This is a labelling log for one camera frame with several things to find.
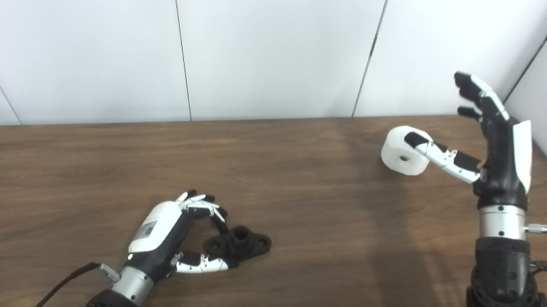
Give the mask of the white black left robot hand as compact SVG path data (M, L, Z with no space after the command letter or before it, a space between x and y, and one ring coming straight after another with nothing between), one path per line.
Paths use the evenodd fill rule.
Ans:
M214 200L190 189L154 206L129 244L124 266L140 270L155 284L176 272L203 274L237 268L232 258L181 249L196 220L210 219L221 235L229 231L227 211Z

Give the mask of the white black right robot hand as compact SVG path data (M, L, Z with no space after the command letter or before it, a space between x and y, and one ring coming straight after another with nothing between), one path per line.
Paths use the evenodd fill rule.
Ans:
M410 131L405 143L451 176L472 185L477 207L512 206L528 210L532 177L530 121L511 118L497 93L470 73L456 72L459 94L473 106L460 105L457 113L477 121L486 140L486 159L481 161Z

